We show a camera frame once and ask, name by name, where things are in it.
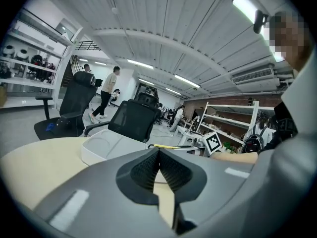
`fluorescent light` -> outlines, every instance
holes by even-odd
[[[145,81],[145,80],[143,80],[143,79],[140,79],[140,78],[139,78],[139,80],[142,81],[142,82],[145,82],[145,83],[147,83],[147,84],[149,84],[149,85],[154,85],[153,83],[147,82],[147,81]]]
[[[149,68],[149,69],[153,69],[153,66],[152,66],[152,65],[147,65],[147,64],[145,64],[145,63],[141,63],[141,62],[133,61],[133,60],[129,60],[129,59],[127,59],[127,60],[128,60],[128,62],[130,62],[130,63],[134,63],[134,64],[137,64],[137,65],[140,65],[140,66]]]
[[[180,76],[178,76],[178,75],[175,75],[175,77],[178,78],[178,79],[180,79],[180,80],[183,80],[184,82],[186,82],[186,83],[188,83],[188,84],[190,84],[190,85],[195,86],[196,88],[200,88],[200,85],[197,85],[197,84],[195,84],[195,83],[193,83],[193,82],[187,80],[186,78],[180,77]]]
[[[98,62],[98,61],[96,61],[95,63],[96,64],[101,64],[101,65],[107,65],[106,63],[102,63],[102,62]]]
[[[255,17],[256,17],[256,11],[257,8],[254,6],[253,3],[251,3],[250,0],[233,0],[232,1],[233,5],[236,6],[246,17],[254,24]],[[265,40],[269,39],[268,33],[264,31],[264,28],[262,27],[260,34],[263,36]],[[280,62],[284,61],[285,59],[279,54],[274,52],[274,48],[271,47],[269,44],[269,49],[272,52],[275,61]]]
[[[173,91],[173,90],[170,90],[170,89],[168,89],[168,88],[166,88],[166,90],[167,90],[167,91],[170,91],[170,92],[172,92],[172,93],[176,93],[176,94],[178,94],[178,95],[181,95],[180,93],[175,92],[175,91]]]

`box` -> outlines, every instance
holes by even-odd
[[[3,107],[6,102],[6,89],[0,86],[0,107]]]

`white storage rack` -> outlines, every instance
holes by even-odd
[[[56,104],[56,101],[58,98],[60,83],[61,83],[61,80],[63,78],[67,63],[69,61],[69,57],[73,53],[73,50],[75,47],[75,44],[72,41],[77,39],[79,33],[82,31],[82,28],[77,31],[77,33],[73,36],[72,41],[70,41],[70,40],[66,39],[65,37],[63,37],[55,29],[50,27],[48,24],[46,24],[44,21],[42,21],[41,19],[39,19],[38,17],[36,17],[32,13],[30,13],[28,10],[22,9],[18,13],[16,20],[32,27],[33,29],[40,32],[41,34],[43,34],[43,35],[51,38],[52,40],[62,44],[66,48],[65,48],[63,54],[59,54],[53,50],[48,49],[45,46],[42,46],[42,45],[40,45],[40,44],[38,44],[38,43],[28,39],[28,38],[25,38],[23,33],[17,34],[14,32],[8,32],[6,34],[5,38],[13,38],[16,41],[23,42],[24,44],[26,44],[26,45],[28,45],[28,46],[30,46],[38,51],[41,51],[41,52],[44,52],[48,55],[59,58],[60,61],[59,61],[59,64],[55,66],[56,70],[52,70],[52,69],[37,66],[37,65],[34,65],[34,64],[31,64],[28,62],[19,61],[19,60],[7,58],[7,57],[2,57],[0,55],[0,62],[11,62],[11,63],[17,63],[17,64],[21,64],[21,65],[26,66],[24,69],[24,73],[23,73],[22,78],[20,78],[20,77],[11,77],[11,78],[6,78],[6,79],[0,78],[0,83],[3,82],[3,83],[8,83],[8,84],[27,85],[27,86],[35,86],[35,87],[39,87],[39,88],[52,89],[53,100],[48,101],[48,104],[54,105],[54,104]],[[43,82],[36,81],[36,80],[27,79],[26,78],[27,66],[31,66],[34,68],[38,68],[38,69],[42,69],[42,70],[46,70],[46,71],[50,71],[50,72],[54,73],[53,83],[49,84],[49,83],[43,83]],[[39,106],[39,105],[43,105],[43,101],[36,100],[35,97],[7,97],[7,101],[6,101],[5,105],[3,107],[0,107],[0,108]]]
[[[233,119],[228,119],[228,118],[222,118],[222,117],[217,117],[214,114],[213,115],[208,115],[206,114],[208,107],[213,108],[216,112],[227,112],[227,113],[235,113],[235,114],[243,114],[243,115],[250,115],[252,116],[251,118],[251,122],[250,123],[246,123],[246,122],[241,122],[241,121],[237,121],[237,120],[233,120]],[[271,107],[259,107],[259,102],[258,101],[253,101],[253,106],[237,106],[237,105],[210,105],[209,102],[207,102],[204,113],[203,113],[203,117],[200,120],[200,123],[197,127],[197,130],[199,130],[200,126],[208,128],[210,130],[213,130],[221,135],[224,135],[240,144],[243,144],[243,141],[240,139],[237,139],[233,136],[228,135],[226,132],[223,132],[222,130],[217,130],[214,129],[212,127],[210,127],[209,125],[203,124],[204,118],[206,117],[210,117],[216,121],[220,121],[220,122],[224,122],[224,123],[228,123],[230,125],[233,126],[237,126],[237,127],[241,127],[246,129],[246,132],[250,129],[253,128],[253,126],[255,125],[255,123],[257,122],[257,115],[259,115],[261,112],[264,112],[266,115],[268,115],[269,117],[273,116],[275,114],[274,112],[274,108]]]

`gray floor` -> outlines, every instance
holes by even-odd
[[[94,100],[96,103],[92,103],[91,107],[96,108],[99,104],[98,98]],[[50,109],[50,117],[59,116],[59,107],[61,100],[57,105],[57,109]],[[115,114],[117,107],[110,106],[105,110],[107,119],[100,119],[101,121],[111,120]],[[91,110],[86,110],[83,115],[84,125],[91,124],[88,113]],[[45,114],[43,107],[31,107],[31,108],[14,108],[14,109],[2,109],[0,110],[0,157],[4,156],[8,152],[21,147],[23,145],[33,143],[38,140],[33,129],[34,124],[45,120]],[[96,128],[90,132],[90,135],[97,133],[104,129],[103,127]],[[170,137],[167,128],[167,123],[163,122],[162,125],[155,124],[147,144],[164,144],[176,146],[180,141],[180,134],[178,136]]]

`black bag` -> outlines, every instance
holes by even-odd
[[[258,135],[256,134],[256,125],[254,125],[252,135],[245,142],[242,148],[242,153],[254,153],[262,150],[264,148],[264,141],[262,135],[266,129],[267,127],[265,126],[262,129],[261,133]]]

